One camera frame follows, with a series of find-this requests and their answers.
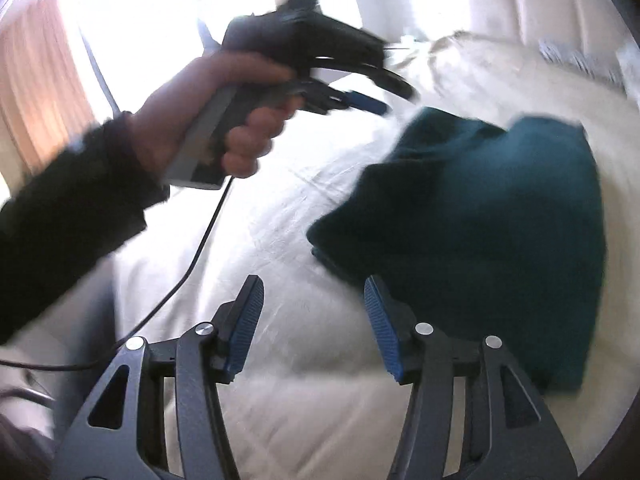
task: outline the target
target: hand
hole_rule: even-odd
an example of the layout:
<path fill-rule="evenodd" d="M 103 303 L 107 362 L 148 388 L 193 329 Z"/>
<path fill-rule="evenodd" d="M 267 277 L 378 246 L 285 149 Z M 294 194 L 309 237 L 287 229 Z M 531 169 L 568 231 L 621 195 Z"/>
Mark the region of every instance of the hand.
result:
<path fill-rule="evenodd" d="M 249 82 L 277 84 L 294 76 L 292 69 L 259 54 L 217 52 L 194 59 L 127 118 L 140 164 L 160 177 L 177 154 L 191 121 L 219 88 Z M 271 139 L 302 104 L 302 98 L 292 97 L 278 108 L 251 112 L 244 126 L 226 134 L 225 171 L 239 178 L 254 174 L 257 159 L 271 151 Z"/>

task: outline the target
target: headboard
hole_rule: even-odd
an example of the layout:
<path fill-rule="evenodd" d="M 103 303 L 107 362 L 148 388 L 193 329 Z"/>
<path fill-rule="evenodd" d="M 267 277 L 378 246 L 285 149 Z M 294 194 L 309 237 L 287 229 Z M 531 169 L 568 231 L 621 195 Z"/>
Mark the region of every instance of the headboard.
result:
<path fill-rule="evenodd" d="M 430 39 L 468 30 L 533 47 L 551 40 L 613 60 L 630 35 L 610 0 L 414 0 L 413 7 Z"/>

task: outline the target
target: white duvet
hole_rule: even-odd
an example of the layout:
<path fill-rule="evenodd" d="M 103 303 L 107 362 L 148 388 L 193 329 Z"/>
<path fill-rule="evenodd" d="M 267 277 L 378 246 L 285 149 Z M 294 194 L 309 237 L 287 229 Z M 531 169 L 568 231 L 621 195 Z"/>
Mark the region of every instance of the white duvet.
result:
<path fill-rule="evenodd" d="M 535 52 L 479 38 L 422 47 L 402 72 L 420 89 L 419 105 L 503 127 L 523 114 L 585 126 L 602 181 L 606 284 L 582 390 L 546 398 L 582 470 L 640 388 L 638 108 L 622 94 L 547 65 Z M 385 98 L 394 112 L 385 119 L 357 110 L 294 118 L 260 173 L 234 183 L 193 275 L 142 331 L 150 341 L 179 336 L 233 299 L 248 274 L 264 280 L 264 309 L 244 371 L 220 388 L 245 480 L 385 479 L 406 411 L 410 388 L 385 372 L 360 291 L 313 258 L 305 232 L 347 197 L 364 166 L 388 152 L 416 105 L 360 76 L 339 85 Z M 119 251 L 121 333 L 184 273 L 219 195 L 180 190 L 149 210 L 148 230 Z M 457 401 L 454 434 L 461 421 Z M 168 426 L 175 469 L 175 427 Z M 454 440 L 450 451 L 459 446 Z M 448 472 L 456 469 L 450 454 Z"/>

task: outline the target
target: dark green fabric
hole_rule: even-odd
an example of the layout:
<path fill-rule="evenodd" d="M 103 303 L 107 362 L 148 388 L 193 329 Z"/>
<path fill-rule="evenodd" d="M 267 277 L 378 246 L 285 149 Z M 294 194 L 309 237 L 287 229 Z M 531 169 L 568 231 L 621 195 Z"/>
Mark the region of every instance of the dark green fabric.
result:
<path fill-rule="evenodd" d="M 425 108 L 307 238 L 338 275 L 382 275 L 449 336 L 500 336 L 541 389 L 580 387 L 606 252 L 580 126 L 504 131 Z"/>

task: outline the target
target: curtain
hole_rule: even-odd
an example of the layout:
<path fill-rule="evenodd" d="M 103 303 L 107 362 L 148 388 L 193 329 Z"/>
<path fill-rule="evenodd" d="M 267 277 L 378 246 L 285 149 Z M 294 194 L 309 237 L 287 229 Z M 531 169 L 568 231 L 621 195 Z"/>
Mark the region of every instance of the curtain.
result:
<path fill-rule="evenodd" d="M 58 0 L 37 0 L 0 32 L 0 108 L 32 173 L 94 122 Z"/>

